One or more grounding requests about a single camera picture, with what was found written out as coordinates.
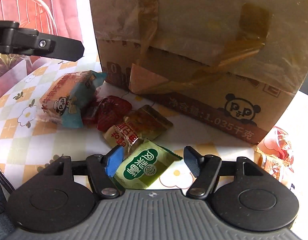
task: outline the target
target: white wall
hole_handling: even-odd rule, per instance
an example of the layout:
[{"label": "white wall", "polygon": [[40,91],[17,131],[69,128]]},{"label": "white wall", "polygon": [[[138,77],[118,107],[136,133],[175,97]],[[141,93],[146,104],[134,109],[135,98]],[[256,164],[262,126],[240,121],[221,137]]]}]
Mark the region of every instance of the white wall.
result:
[{"label": "white wall", "polygon": [[78,20],[81,25],[81,34],[83,37],[83,44],[86,53],[97,52],[92,15],[90,12],[89,0],[76,0],[77,1],[77,11]]}]

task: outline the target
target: red snack package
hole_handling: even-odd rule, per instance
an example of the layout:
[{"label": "red snack package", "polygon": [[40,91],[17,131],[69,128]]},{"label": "red snack package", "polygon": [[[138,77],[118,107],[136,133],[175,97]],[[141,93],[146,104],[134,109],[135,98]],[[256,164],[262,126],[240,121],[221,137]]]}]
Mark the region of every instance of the red snack package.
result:
[{"label": "red snack package", "polygon": [[97,129],[106,132],[111,126],[120,122],[132,110],[130,102],[116,96],[101,100],[97,112]]},{"label": "red snack package", "polygon": [[88,107],[82,110],[81,119],[85,126],[97,124],[97,112],[100,102],[92,101]]},{"label": "red snack package", "polygon": [[294,179],[294,154],[288,133],[274,126],[259,143],[254,161],[279,182],[291,188]]}]

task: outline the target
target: snack package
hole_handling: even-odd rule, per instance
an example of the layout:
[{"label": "snack package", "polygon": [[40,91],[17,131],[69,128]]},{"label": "snack package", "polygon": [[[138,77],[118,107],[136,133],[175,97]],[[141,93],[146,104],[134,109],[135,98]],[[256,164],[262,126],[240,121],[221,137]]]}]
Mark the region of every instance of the snack package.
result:
[{"label": "snack package", "polygon": [[256,152],[260,154],[257,164],[283,185],[291,189],[294,171],[291,166],[288,165],[288,162],[275,155],[267,155],[258,148]]},{"label": "snack package", "polygon": [[99,104],[100,102],[94,98],[87,107],[81,110],[81,119],[84,126],[96,126]]},{"label": "snack package", "polygon": [[131,110],[130,102],[116,96],[105,97],[99,104],[97,129],[106,132],[112,125],[122,121]]},{"label": "snack package", "polygon": [[44,121],[61,123],[67,128],[83,127],[81,109],[93,98],[96,88],[104,83],[106,73],[92,70],[65,74],[41,97]]},{"label": "snack package", "polygon": [[128,157],[145,139],[154,140],[161,133],[171,128],[173,124],[164,116],[145,105],[124,117],[124,122],[113,125],[104,134],[111,147],[124,147],[124,158]]},{"label": "snack package", "polygon": [[146,189],[182,158],[146,140],[117,169],[114,178],[124,188]]},{"label": "snack package", "polygon": [[121,122],[131,110],[130,102],[116,96],[108,96],[101,101],[93,100],[82,111],[81,118],[84,125],[95,124],[98,130],[106,132],[111,126]]},{"label": "snack package", "polygon": [[258,148],[266,155],[274,155],[284,160],[287,166],[294,161],[292,144],[289,135],[283,129],[274,126],[265,138],[258,144]]}]

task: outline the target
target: black clamp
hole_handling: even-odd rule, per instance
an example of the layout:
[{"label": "black clamp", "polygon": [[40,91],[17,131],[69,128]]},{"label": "black clamp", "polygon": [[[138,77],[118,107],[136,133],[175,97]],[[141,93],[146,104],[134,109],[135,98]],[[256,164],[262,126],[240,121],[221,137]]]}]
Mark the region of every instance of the black clamp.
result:
[{"label": "black clamp", "polygon": [[[124,149],[95,154],[85,161],[62,156],[16,189],[7,202],[12,222],[28,231],[51,233],[84,221],[102,199],[123,192],[110,179],[123,161]],[[92,192],[74,182],[74,175],[88,176]]]},{"label": "black clamp", "polygon": [[[296,196],[250,159],[222,161],[186,146],[184,161],[197,178],[186,196],[205,200],[228,224],[255,232],[290,228],[293,224],[299,209]],[[234,176],[234,181],[216,190],[220,176]]]},{"label": "black clamp", "polygon": [[19,28],[18,22],[0,21],[0,53],[78,61],[84,46],[81,41]]}]

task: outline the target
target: yellow snack package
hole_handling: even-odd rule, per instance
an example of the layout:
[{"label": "yellow snack package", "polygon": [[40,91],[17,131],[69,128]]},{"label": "yellow snack package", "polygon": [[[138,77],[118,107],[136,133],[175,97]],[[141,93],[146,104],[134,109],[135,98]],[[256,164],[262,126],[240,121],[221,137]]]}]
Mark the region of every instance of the yellow snack package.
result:
[{"label": "yellow snack package", "polygon": [[146,189],[182,158],[146,140],[118,167],[114,178],[124,188]]},{"label": "yellow snack package", "polygon": [[149,105],[124,117],[124,122],[113,125],[104,134],[111,147],[121,145],[124,148],[124,158],[128,157],[145,139],[154,140],[161,133],[172,127],[159,112]]}]

